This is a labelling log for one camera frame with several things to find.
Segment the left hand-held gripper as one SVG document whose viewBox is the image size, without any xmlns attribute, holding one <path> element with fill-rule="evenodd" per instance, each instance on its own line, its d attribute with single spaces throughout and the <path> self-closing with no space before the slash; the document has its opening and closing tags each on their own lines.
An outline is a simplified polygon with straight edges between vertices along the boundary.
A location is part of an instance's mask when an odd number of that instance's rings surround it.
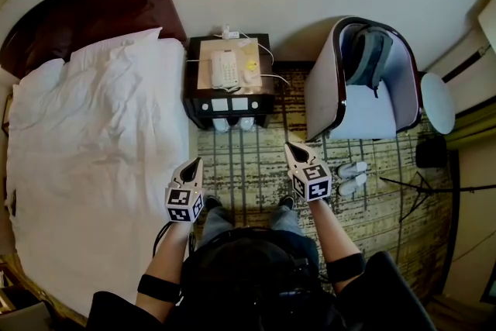
<svg viewBox="0 0 496 331">
<path fill-rule="evenodd" d="M 165 208 L 171 222 L 194 223 L 204 208 L 204 162 L 200 157 L 178 166 L 166 189 Z"/>
</svg>

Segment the person's left forearm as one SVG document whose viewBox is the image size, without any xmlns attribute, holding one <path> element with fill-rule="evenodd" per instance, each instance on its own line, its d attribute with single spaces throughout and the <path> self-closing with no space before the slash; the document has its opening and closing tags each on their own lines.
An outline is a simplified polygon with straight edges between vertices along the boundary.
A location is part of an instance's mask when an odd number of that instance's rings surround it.
<svg viewBox="0 0 496 331">
<path fill-rule="evenodd" d="M 181 281 L 181 268 L 191 229 L 192 223 L 174 222 L 165 234 L 145 274 L 162 281 L 179 284 Z M 161 323 L 164 323 L 175 304 L 163 302 L 138 292 L 136 306 L 151 314 Z"/>
</svg>

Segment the person's right forearm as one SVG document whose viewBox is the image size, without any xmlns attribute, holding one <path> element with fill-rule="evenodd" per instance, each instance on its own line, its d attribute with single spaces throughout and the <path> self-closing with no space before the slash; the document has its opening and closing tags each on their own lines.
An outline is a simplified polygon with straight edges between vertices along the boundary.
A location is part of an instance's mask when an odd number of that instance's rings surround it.
<svg viewBox="0 0 496 331">
<path fill-rule="evenodd" d="M 323 200 L 315 200 L 309 202 L 308 207 L 312 213 L 325 264 L 355 253 L 361 253 L 340 225 L 329 204 Z M 335 293 L 338 295 L 351 281 L 358 277 L 332 284 Z"/>
</svg>

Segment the black forearm band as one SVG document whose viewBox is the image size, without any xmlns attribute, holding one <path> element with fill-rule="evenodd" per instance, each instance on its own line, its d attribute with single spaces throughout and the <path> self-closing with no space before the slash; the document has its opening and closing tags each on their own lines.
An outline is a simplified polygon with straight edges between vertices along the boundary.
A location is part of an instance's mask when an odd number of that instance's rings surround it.
<svg viewBox="0 0 496 331">
<path fill-rule="evenodd" d="M 177 304 L 181 299 L 181 286 L 179 284 L 149 274 L 144 274 L 140 278 L 137 291 L 162 302 Z"/>
<path fill-rule="evenodd" d="M 366 261 L 362 253 L 355 253 L 326 264 L 327 275 L 331 284 L 360 276 L 365 271 L 365 267 Z"/>
</svg>

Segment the dark wooden nightstand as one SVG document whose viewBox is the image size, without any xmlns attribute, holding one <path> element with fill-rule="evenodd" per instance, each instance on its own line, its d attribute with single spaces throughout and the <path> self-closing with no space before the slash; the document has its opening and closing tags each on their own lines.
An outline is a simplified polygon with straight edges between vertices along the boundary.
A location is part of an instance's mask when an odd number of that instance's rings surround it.
<svg viewBox="0 0 496 331">
<path fill-rule="evenodd" d="M 239 48 L 237 43 L 244 39 L 250 39 L 251 44 Z M 216 50 L 231 50 L 236 55 L 239 88 L 235 91 L 227 92 L 212 87 L 210 56 Z M 246 63 L 250 60 L 256 61 L 258 68 L 252 71 L 253 83 L 247 85 L 243 80 L 243 72 L 248 71 Z M 254 117 L 256 126 L 268 126 L 275 104 L 273 63 L 270 39 L 266 33 L 241 35 L 237 40 L 224 40 L 219 35 L 191 38 L 185 64 L 183 89 L 183 104 L 187 116 L 199 129 L 214 129 L 212 120 L 215 118 L 227 119 L 230 129 L 239 126 L 239 119 L 242 117 Z M 246 111 L 233 111 L 232 98 L 235 97 L 248 98 L 249 108 Z M 212 110 L 213 98 L 226 98 L 229 110 L 214 112 Z M 252 102 L 258 102 L 259 107 L 253 109 Z M 208 110 L 202 109 L 203 103 L 208 103 Z"/>
</svg>

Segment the white bed duvet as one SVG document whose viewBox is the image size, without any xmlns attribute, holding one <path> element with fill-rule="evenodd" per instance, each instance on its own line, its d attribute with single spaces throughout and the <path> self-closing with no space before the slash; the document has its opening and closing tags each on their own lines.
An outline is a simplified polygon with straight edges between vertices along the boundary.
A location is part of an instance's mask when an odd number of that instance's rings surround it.
<svg viewBox="0 0 496 331">
<path fill-rule="evenodd" d="M 52 92 L 13 99 L 8 204 L 25 275 L 87 315 L 97 291 L 135 299 L 167 221 L 166 187 L 189 158 L 185 51 L 141 40 L 64 63 Z"/>
</svg>

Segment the black tripod light stand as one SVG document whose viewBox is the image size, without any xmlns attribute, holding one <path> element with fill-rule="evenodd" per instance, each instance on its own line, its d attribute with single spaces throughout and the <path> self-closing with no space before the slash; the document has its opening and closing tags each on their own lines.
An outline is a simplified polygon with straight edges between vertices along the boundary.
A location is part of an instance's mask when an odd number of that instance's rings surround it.
<svg viewBox="0 0 496 331">
<path fill-rule="evenodd" d="M 417 197 L 414 200 L 412 207 L 408 210 L 408 212 L 403 215 L 398 222 L 402 223 L 406 218 L 408 218 L 420 205 L 423 204 L 430 196 L 433 196 L 434 194 L 440 194 L 440 193 L 451 193 L 451 194 L 459 194 L 461 192 L 469 192 L 471 194 L 475 193 L 476 191 L 485 191 L 485 190 L 492 190 L 496 189 L 496 184 L 490 184 L 490 185 L 482 185 L 482 186 L 476 186 L 476 187 L 465 187 L 465 188 L 433 188 L 427 180 L 419 173 L 416 173 L 420 177 L 420 185 L 414 185 L 414 184 L 409 184 L 405 183 L 402 181 L 396 181 L 392 180 L 390 178 L 384 178 L 380 177 L 380 179 L 384 182 L 387 183 L 392 183 L 392 184 L 398 184 L 402 187 L 410 188 L 413 189 L 417 192 Z"/>
</svg>

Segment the black chest pack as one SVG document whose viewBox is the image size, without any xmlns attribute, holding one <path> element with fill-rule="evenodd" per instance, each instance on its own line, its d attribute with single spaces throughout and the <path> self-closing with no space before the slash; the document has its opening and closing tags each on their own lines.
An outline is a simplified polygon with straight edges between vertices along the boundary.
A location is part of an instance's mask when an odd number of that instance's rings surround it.
<svg viewBox="0 0 496 331">
<path fill-rule="evenodd" d="M 322 288 L 314 240 L 245 228 L 199 247 L 181 271 L 181 331 L 333 331 L 335 299 Z"/>
</svg>

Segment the grey backpack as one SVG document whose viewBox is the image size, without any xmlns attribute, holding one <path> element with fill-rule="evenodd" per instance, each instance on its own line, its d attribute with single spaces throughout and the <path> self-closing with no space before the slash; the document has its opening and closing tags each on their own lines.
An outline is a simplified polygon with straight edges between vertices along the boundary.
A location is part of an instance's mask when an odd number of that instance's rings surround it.
<svg viewBox="0 0 496 331">
<path fill-rule="evenodd" d="M 345 73 L 347 85 L 367 86 L 378 98 L 386 63 L 394 44 L 387 30 L 365 26 L 352 39 Z"/>
</svg>

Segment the round white side table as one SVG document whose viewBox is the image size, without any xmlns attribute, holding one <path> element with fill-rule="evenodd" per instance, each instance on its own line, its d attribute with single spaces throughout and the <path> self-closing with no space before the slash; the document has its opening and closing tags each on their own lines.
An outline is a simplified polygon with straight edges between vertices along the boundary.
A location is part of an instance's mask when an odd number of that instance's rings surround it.
<svg viewBox="0 0 496 331">
<path fill-rule="evenodd" d="M 421 80 L 424 111 L 432 127 L 443 135 L 455 125 L 455 106 L 447 84 L 434 73 L 426 73 Z"/>
</svg>

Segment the person's black top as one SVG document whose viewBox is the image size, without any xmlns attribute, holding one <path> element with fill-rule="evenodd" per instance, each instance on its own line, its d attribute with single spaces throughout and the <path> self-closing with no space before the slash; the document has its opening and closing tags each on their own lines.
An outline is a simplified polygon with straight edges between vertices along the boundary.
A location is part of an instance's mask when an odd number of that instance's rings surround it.
<svg viewBox="0 0 496 331">
<path fill-rule="evenodd" d="M 95 293 L 86 331 L 436 331 L 386 252 L 337 296 L 324 291 L 292 309 L 260 303 L 232 309 L 182 302 L 165 322 L 106 291 Z"/>
</svg>

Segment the window curtain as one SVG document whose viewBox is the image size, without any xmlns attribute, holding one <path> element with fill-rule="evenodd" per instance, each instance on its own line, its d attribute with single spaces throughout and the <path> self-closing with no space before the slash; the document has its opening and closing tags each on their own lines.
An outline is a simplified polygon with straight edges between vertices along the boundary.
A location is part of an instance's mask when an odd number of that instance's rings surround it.
<svg viewBox="0 0 496 331">
<path fill-rule="evenodd" d="M 456 119 L 451 133 L 445 135 L 446 148 L 461 147 L 496 137 L 496 102 Z"/>
</svg>

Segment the dark wooden headboard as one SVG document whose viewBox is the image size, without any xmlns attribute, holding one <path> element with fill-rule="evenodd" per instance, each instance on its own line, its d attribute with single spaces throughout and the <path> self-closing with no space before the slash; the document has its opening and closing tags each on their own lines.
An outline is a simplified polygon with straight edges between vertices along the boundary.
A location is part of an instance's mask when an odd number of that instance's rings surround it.
<svg viewBox="0 0 496 331">
<path fill-rule="evenodd" d="M 0 67 L 23 78 L 48 60 L 69 60 L 87 45 L 152 28 L 161 39 L 187 40 L 173 0 L 43 0 L 10 30 Z"/>
</svg>

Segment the open cardboard box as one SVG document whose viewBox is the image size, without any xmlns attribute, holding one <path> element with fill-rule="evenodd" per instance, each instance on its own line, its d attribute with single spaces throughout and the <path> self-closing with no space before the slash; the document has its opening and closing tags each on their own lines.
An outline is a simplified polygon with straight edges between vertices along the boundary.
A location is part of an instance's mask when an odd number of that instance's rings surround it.
<svg viewBox="0 0 496 331">
<path fill-rule="evenodd" d="M 0 331 L 51 331 L 51 314 L 0 261 Z"/>
</svg>

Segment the floor lamp with white shade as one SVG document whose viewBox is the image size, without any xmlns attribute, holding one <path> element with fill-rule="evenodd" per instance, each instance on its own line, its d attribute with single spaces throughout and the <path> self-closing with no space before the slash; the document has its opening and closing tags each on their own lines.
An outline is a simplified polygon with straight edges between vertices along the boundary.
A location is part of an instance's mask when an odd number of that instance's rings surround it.
<svg viewBox="0 0 496 331">
<path fill-rule="evenodd" d="M 487 43 L 443 77 L 448 83 L 478 62 L 489 50 L 496 53 L 496 0 L 490 0 L 477 17 Z"/>
</svg>

